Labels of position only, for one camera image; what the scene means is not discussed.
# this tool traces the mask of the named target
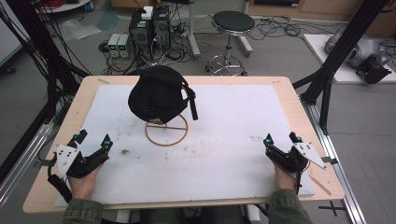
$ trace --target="stool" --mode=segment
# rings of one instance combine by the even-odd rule
[[[231,56],[231,37],[248,35],[255,26],[254,20],[243,12],[221,11],[213,16],[212,24],[217,31],[229,36],[224,54],[213,57],[205,67],[206,71],[218,76],[223,73],[230,76],[246,76],[248,73],[241,61]]]

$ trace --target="gray floor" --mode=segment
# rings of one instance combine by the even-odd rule
[[[121,19],[115,18],[115,15],[119,15]],[[84,18],[82,25],[100,23],[107,26],[96,35],[67,41],[67,45],[91,73],[100,75],[106,68],[106,60],[97,47],[112,33],[127,31],[128,14],[112,12],[104,7],[91,13],[76,9],[57,15],[59,22],[81,18]],[[205,20],[207,18],[197,19],[196,24],[199,25]],[[206,27],[210,27],[210,22],[203,26]],[[322,28],[334,32],[337,27],[339,26]],[[318,32],[313,28],[309,29],[313,33]],[[260,34],[256,30],[253,36],[258,37]],[[223,52],[227,37],[197,35],[196,38],[202,52],[201,58],[171,66],[186,76],[209,76],[205,72],[205,64],[213,55]],[[250,57],[246,58],[235,42],[233,55],[243,61],[250,76],[284,76],[294,82],[314,73],[320,67],[313,52],[297,37],[266,37],[260,41],[250,37],[247,39],[254,49]],[[21,51],[11,62],[17,73],[11,75],[2,70],[0,75],[0,102],[3,105],[0,116],[0,137],[3,142],[0,162],[3,162],[46,102],[46,82],[29,56]],[[297,92],[302,93],[305,88],[302,87]],[[395,95],[395,84],[332,86],[328,130],[367,223],[392,223],[396,218],[396,163],[393,159],[396,155],[393,150],[396,140]],[[32,215],[25,214],[21,209],[37,172],[38,169],[32,167],[25,173],[0,210],[2,223],[61,222],[62,214]],[[334,206],[343,207],[342,202],[333,203]],[[345,211],[338,210],[335,216],[333,211],[319,209],[319,206],[330,206],[330,202],[304,203],[314,223],[349,223]],[[115,213],[106,212],[105,216],[114,219]],[[262,218],[262,223],[266,223],[265,217]]]

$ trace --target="person's hand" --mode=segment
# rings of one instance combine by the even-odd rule
[[[95,188],[95,180],[99,170],[102,168],[103,164],[94,169],[90,174],[82,177],[75,178],[69,176],[70,188],[72,189],[73,199],[86,199],[90,200]]]
[[[276,185],[278,189],[292,189],[294,190],[296,185],[296,174],[295,173],[287,173],[282,170],[278,164],[274,163],[275,168],[275,176],[276,176]]]

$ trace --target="black cap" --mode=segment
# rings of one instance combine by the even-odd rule
[[[140,78],[128,99],[128,105],[137,117],[150,123],[165,124],[183,112],[190,101],[192,118],[198,119],[195,92],[179,72],[157,65],[137,73]],[[186,99],[183,99],[181,90],[186,91]]]

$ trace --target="green sleeve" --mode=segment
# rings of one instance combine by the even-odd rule
[[[281,189],[271,195],[268,221],[270,224],[312,223],[295,191],[291,189]]]
[[[101,203],[72,199],[64,212],[63,224],[100,224],[103,209]]]

